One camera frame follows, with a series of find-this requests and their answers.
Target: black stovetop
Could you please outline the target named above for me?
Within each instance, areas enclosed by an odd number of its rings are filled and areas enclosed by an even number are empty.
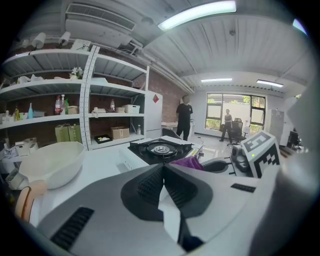
[[[192,151],[192,144],[177,144],[158,138],[145,143],[130,142],[128,149],[149,165],[167,164],[188,155]]]

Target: man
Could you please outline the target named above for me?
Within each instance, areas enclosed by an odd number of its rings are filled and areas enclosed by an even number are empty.
[[[188,95],[182,97],[183,103],[176,109],[176,118],[178,119],[178,127],[176,134],[179,136],[183,132],[183,139],[188,140],[190,133],[190,115],[193,113],[192,107],[189,105],[190,98]]]
[[[232,116],[229,114],[230,110],[226,109],[226,115],[224,116],[224,127],[222,130],[222,136],[221,139],[219,140],[220,142],[224,141],[225,135],[226,135],[226,131],[228,131],[228,136],[230,139],[230,143],[232,143],[232,138],[231,138],[231,122],[232,122]]]

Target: refrigerator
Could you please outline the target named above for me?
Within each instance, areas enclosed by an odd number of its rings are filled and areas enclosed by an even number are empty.
[[[153,91],[146,91],[144,118],[146,126],[146,138],[156,139],[161,137],[163,96]]]

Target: air conditioner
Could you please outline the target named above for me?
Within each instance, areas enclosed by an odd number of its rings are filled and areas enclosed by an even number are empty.
[[[127,45],[132,40],[132,37],[125,33],[87,20],[67,18],[65,30],[69,31],[73,38],[88,40],[115,49],[120,45]]]
[[[136,26],[136,24],[128,18],[125,18],[112,11],[88,4],[71,3],[66,9],[65,14],[90,17],[103,22],[111,23],[115,26],[129,30],[130,32],[133,31]]]

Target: large white bowl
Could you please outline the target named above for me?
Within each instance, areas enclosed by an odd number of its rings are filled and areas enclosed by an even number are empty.
[[[19,172],[29,182],[44,180],[47,189],[56,189],[76,176],[84,154],[85,147],[76,141],[51,144],[23,159]]]

